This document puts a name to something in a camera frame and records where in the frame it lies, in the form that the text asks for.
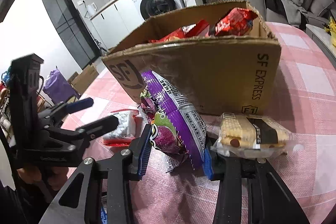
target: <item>glass door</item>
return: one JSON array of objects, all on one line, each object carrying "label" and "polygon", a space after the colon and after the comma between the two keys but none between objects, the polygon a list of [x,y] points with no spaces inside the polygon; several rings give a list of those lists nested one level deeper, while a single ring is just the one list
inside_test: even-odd
[{"label": "glass door", "polygon": [[99,49],[80,18],[72,0],[42,0],[59,37],[78,65],[84,69],[98,56]]}]

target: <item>floor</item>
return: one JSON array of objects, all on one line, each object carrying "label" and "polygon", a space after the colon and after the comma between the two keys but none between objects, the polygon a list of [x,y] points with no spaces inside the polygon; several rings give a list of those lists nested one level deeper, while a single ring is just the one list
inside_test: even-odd
[{"label": "floor", "polygon": [[101,57],[99,57],[96,61],[94,61],[94,64],[96,66],[98,73],[101,73],[106,68],[103,61],[101,60]]}]

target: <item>washing machine door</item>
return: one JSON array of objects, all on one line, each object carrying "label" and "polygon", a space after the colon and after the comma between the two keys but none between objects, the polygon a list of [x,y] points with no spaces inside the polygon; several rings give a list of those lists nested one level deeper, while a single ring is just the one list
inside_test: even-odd
[{"label": "washing machine door", "polygon": [[175,0],[142,0],[140,12],[143,19],[176,10]]}]

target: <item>sf express box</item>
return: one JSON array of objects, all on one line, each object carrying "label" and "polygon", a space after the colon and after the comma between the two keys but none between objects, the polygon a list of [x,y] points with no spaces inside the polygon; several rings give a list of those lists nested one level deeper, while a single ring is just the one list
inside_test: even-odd
[{"label": "sf express box", "polygon": [[110,51],[103,62],[137,103],[146,85],[141,73],[153,70],[186,95],[200,113],[262,114],[271,97],[281,47],[260,16],[249,35],[243,37],[148,43],[201,19],[212,25],[234,7],[259,14],[249,3],[234,1],[151,17]]}]

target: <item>pink checkered tablecloth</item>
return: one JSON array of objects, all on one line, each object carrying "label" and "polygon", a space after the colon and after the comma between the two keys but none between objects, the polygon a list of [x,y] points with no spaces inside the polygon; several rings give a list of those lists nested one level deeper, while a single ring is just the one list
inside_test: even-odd
[{"label": "pink checkered tablecloth", "polygon": [[[336,71],[318,46],[301,30],[268,23],[282,45],[273,95],[266,115],[296,134],[305,149],[271,161],[305,211],[310,223],[320,224],[336,203]],[[93,107],[71,114],[63,128],[85,123],[136,104],[107,68],[87,89]],[[208,130],[218,132],[217,118],[203,116]],[[85,157],[96,160],[113,153],[92,142]],[[139,224],[212,223],[218,182],[189,163],[166,174],[161,152],[152,150],[146,176],[131,183],[134,215]],[[243,190],[242,223],[247,223],[247,192]]]}]

